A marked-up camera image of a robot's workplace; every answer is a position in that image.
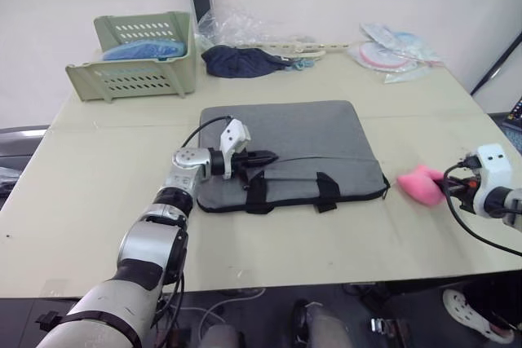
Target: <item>pink object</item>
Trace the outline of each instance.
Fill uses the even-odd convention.
[[[433,182],[435,179],[442,179],[443,176],[440,171],[419,165],[411,173],[397,177],[397,182],[416,201],[432,207],[445,198],[444,193]]]

